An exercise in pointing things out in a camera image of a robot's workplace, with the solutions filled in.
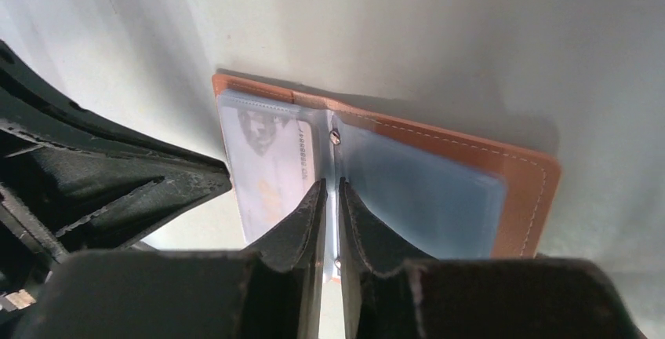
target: leather cover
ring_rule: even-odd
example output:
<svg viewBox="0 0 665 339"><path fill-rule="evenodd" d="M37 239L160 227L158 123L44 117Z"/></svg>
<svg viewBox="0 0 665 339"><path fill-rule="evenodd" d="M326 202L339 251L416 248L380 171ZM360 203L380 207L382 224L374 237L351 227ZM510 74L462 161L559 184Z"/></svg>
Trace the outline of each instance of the leather cover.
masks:
<svg viewBox="0 0 665 339"><path fill-rule="evenodd" d="M507 195L492 257L536 255L538 241L561 177L561 167L553 157L246 78L216 74L213 76L213 88L216 96L225 89L233 89L307 108L333 110L346 124L501 176L507 185Z"/></svg>

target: black plastic bracket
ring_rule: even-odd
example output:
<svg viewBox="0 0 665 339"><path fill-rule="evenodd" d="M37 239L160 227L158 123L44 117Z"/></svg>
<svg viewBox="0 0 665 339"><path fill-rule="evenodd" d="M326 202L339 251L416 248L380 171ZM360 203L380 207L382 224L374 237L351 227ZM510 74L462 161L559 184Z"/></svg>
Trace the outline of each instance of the black plastic bracket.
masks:
<svg viewBox="0 0 665 339"><path fill-rule="evenodd" d="M0 42L0 294L71 252L130 247L230 189L223 162L81 108Z"/></svg>
<svg viewBox="0 0 665 339"><path fill-rule="evenodd" d="M639 338L607 276L575 259L436 260L340 182L347 338Z"/></svg>
<svg viewBox="0 0 665 339"><path fill-rule="evenodd" d="M241 251L84 251L60 265L15 337L316 338L325 182Z"/></svg>

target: card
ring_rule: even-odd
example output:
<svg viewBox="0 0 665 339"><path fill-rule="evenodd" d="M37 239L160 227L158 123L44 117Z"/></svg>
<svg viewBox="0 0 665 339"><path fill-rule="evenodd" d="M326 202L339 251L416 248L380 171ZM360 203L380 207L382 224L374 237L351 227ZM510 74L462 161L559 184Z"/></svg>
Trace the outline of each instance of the card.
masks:
<svg viewBox="0 0 665 339"><path fill-rule="evenodd" d="M377 112L366 111L328 97L287 89L283 86L274 86L247 78L220 74L214 75L213 88L218 101L224 96L245 95L243 97L244 103L255 105L254 107L257 108L257 111L265 112L263 108L268 108L269 112L284 110L295 113L294 115L302 114L300 117L293 116L293 118L305 118L307 113L314 116L329 116L330 118L336 118L338 122L341 121L344 125L363 129L377 136L394 140L399 144L417 148L433 156L447 159L502 181L506 190L502 200L502 208L498 209L500 210L498 212L500 215L498 226L495 228L477 228L477 230L471 230L471 233L488 240L491 240L490 236L494 236L491 246L487 246L487 248L491 247L490 253L487 253L486 250L483 252L484 256L487 257L533 257L536 254L538 241L543 232L547 215L549 214L561 178L561 167L555 158L515 145L483 139L470 134L429 126L423 123L416 123L403 118L395 118ZM327 139L328 134L319 132L329 132L332 129L331 123L326 124L319 121L308 122L313 124L312 128L315 131L314 139L316 140L314 143L323 144L324 137ZM223 121L222 125L226 135L227 127ZM349 138L348 133L342 134L342 148L354 145L357 142L357 140ZM323 170L328 170L331 162L341 162L342 164L348 164L349 162L358 163L363 158L366 158L359 165L361 169L350 168L349 170L343 170L343 176L325 175L323 177L332 178L333 180L337 180L339 177L347 177L354 185L356 191L359 191L361 198L370 206L372 206L372 201L380 202L388 209L395 210L395 212L403 212L404 215L418 212L431 215L432 217L444 217L446 220L453 220L455 217L453 213L459 213L460 210L461 212L467 212L464 208L449 211L444 209L444 206L450 204L452 200L446 199L442 193L446 193L446 196L455 195L454 188L459 188L460 186L452 185L452 188L443 188L442 192L429 191L428 193L424 193L424 189L416 188L418 184L424 184L423 186L426 187L440 186L441 184L439 183L430 182L428 184L425 182L427 176L436 177L437 174L428 173L427 169L416 172L413 167L406 167L405 159L401 156L395 158L391 165L401 167L404 173L410 173L412 180L405 183L404 179L394 179L396 183L399 182L398 185L387 186L386 183L393 180L382 179L382 176L385 175L386 178L389 178L390 175L394 175L392 167L377 167L374 171L370 170L371 168L367 169L367 166L379 162L379 159L375 157L379 155L377 150L385 149L385 147L365 149L364 151L360 149L360 153L356 155L349 155L347 152L346 154L333 156L332 161L327 157L322 159L320 157L322 156L321 154L316 154L314 157L317 160L316 162L321 163L321 173L323 173ZM233 173L236 165L233 163L230 165L231 172ZM377 178L369 180L368 178L372 176ZM409 189L412 191L415 189L418 194L409 192ZM418 199L426 199L427 202L434 204L430 197L438 197L439 203L436 204L437 209L423 210L424 206L418 203ZM330 201L334 201L334 196L329 199ZM478 203L477 199L474 198L457 199L457 201L460 200ZM417 209L402 206L402 203L413 203ZM374 205L374 209L377 211L375 214L379 215L383 211L387 211L381 209L378 205ZM415 221L408 220L404 222L406 224L415 223ZM470 224L471 221L463 220L460 223L450 222L447 226L459 228L461 224L465 223ZM422 239L424 238L424 233L423 231L414 230L412 239L416 237ZM463 234L463 231L455 231L451 235L446 231L435 231L432 228L432 231L427 231L427 233L430 233L431 239L445 237L446 239L453 240L456 236L457 239L454 239L454 242L459 245L458 248L469 249L462 242L462 239L469 239L468 236ZM453 255L465 257L465 254L461 253Z"/></svg>
<svg viewBox="0 0 665 339"><path fill-rule="evenodd" d="M231 178L247 243L291 213L318 179L309 123L285 112L221 108Z"/></svg>

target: id card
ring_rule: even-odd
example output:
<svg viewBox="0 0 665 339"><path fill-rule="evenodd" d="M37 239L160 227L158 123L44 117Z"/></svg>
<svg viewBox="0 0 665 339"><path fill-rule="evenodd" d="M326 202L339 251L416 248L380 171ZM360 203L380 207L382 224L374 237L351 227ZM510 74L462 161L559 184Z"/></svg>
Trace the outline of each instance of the id card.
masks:
<svg viewBox="0 0 665 339"><path fill-rule="evenodd" d="M221 110L247 243L294 211L317 180L312 127L295 114Z"/></svg>

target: white surface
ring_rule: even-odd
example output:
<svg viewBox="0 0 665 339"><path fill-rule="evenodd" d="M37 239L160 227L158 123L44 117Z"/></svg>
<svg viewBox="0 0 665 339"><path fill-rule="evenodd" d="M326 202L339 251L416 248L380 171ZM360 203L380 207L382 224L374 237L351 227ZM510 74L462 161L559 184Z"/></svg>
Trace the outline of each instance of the white surface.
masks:
<svg viewBox="0 0 665 339"><path fill-rule="evenodd" d="M540 250L597 261L665 337L665 0L2 0L0 16L84 108L217 158L218 67L554 154ZM222 246L207 224L234 208L216 204L187 225Z"/></svg>

